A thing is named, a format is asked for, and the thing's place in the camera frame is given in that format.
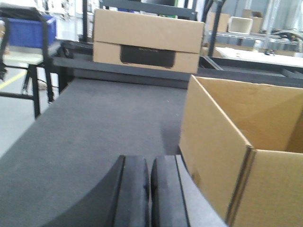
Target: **workbench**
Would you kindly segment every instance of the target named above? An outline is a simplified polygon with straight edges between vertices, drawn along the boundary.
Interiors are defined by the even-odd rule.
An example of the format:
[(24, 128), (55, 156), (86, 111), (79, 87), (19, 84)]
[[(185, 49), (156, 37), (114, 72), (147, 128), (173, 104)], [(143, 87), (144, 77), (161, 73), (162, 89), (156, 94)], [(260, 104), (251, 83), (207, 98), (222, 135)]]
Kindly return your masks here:
[(303, 67), (303, 58), (284, 55), (265, 55), (262, 52), (242, 51), (227, 47), (216, 47), (216, 50), (227, 59), (266, 64), (283, 65), (290, 67)]
[(186, 90), (75, 79), (0, 159), (1, 227), (38, 227), (87, 194), (120, 154), (180, 154)]

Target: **cardboard box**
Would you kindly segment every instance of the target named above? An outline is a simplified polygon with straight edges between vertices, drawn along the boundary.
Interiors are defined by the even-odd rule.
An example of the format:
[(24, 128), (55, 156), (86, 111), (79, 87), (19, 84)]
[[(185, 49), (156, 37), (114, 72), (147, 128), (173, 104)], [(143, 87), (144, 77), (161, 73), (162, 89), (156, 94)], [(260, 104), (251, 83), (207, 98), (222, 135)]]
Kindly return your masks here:
[(192, 76), (179, 146), (229, 226), (303, 226), (303, 89)]
[(259, 31), (262, 27), (262, 23), (263, 23), (263, 17), (262, 17), (261, 12), (252, 11), (250, 9), (244, 9), (243, 12), (242, 12), (242, 17), (252, 19), (253, 23), (252, 23), (251, 32), (259, 33)]
[(196, 73), (204, 23), (97, 9), (94, 61)]
[[(215, 17), (216, 13), (214, 12), (209, 12), (207, 15), (207, 30), (208, 31), (212, 31), (213, 30), (213, 26), (214, 26), (214, 17)], [(231, 16), (229, 14), (224, 14), (224, 13), (220, 13), (220, 19), (219, 19), (219, 24), (218, 24), (218, 28), (217, 31), (218, 32), (226, 32), (227, 31), (227, 25), (228, 25), (228, 20)]]

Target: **floor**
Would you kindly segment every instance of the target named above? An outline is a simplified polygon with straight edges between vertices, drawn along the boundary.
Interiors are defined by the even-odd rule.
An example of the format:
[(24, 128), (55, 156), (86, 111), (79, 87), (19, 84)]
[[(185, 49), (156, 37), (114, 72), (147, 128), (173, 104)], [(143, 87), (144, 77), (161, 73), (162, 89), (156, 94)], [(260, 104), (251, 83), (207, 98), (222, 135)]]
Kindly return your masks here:
[[(57, 19), (57, 38), (76, 40), (81, 34), (81, 19), (62, 20)], [(38, 69), (38, 77), (45, 80), (44, 69)], [(8, 69), (5, 81), (0, 81), (0, 91), (20, 93), (25, 78), (25, 70)], [(57, 75), (52, 74), (53, 86), (58, 86)], [(55, 98), (58, 97), (58, 89), (53, 88)], [(40, 90), (40, 105), (43, 113), (49, 106), (45, 90)], [(12, 144), (35, 121), (34, 106), (31, 100), (0, 97), (0, 158)]]

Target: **metal shelf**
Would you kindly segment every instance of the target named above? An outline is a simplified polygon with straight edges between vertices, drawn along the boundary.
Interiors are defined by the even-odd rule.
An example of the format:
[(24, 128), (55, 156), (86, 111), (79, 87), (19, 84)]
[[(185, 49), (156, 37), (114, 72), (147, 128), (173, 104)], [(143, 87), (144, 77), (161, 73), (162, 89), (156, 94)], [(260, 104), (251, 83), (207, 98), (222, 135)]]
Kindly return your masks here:
[[(238, 39), (248, 39), (248, 40), (261, 40), (266, 41), (266, 34), (257, 34), (252, 33), (250, 35), (243, 35), (243, 34), (235, 34), (235, 33), (229, 33), (229, 32), (217, 32), (217, 36), (222, 37), (230, 37), (230, 38), (238, 38)], [(297, 41), (289, 41), (286, 39), (280, 39), (277, 35), (271, 35), (269, 37), (269, 42), (271, 43), (277, 43), (277, 44), (290, 44), (290, 45), (298, 45)]]

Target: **metal pole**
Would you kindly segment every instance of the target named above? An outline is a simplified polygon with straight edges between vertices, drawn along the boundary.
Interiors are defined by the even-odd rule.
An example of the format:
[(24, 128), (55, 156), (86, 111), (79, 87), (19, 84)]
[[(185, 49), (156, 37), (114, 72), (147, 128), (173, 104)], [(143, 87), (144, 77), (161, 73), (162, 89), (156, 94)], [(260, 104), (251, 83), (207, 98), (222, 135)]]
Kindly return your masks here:
[(188, 8), (188, 0), (184, 1), (184, 8)]
[(87, 0), (83, 0), (83, 41), (87, 43)]
[(214, 0), (205, 0), (203, 15), (202, 15), (202, 22), (206, 22), (207, 14), (210, 8), (213, 5)]
[(76, 0), (74, 0), (74, 19), (75, 19), (75, 41), (78, 39), (78, 30), (77, 30), (77, 5), (76, 5)]
[(216, 42), (216, 35), (217, 35), (217, 30), (218, 30), (218, 25), (219, 25), (220, 13), (221, 13), (223, 4), (224, 4), (224, 1), (217, 2), (216, 15), (214, 17), (213, 32), (212, 32), (212, 37), (210, 40), (209, 50), (208, 50), (208, 57), (212, 57), (213, 53), (214, 53), (214, 45)]
[(267, 26), (267, 32), (266, 32), (266, 38), (265, 38), (265, 42), (263, 45), (264, 49), (268, 48), (268, 43), (269, 43), (269, 36), (271, 35), (271, 31), (273, 29), (275, 20), (276, 20), (276, 14), (278, 12), (279, 9), (279, 5), (280, 5), (280, 0), (271, 0), (269, 2), (268, 5), (271, 5), (271, 10), (270, 10), (270, 14), (268, 17), (268, 26)]
[(245, 9), (250, 9), (251, 8), (251, 2), (252, 2), (252, 0), (246, 0)]

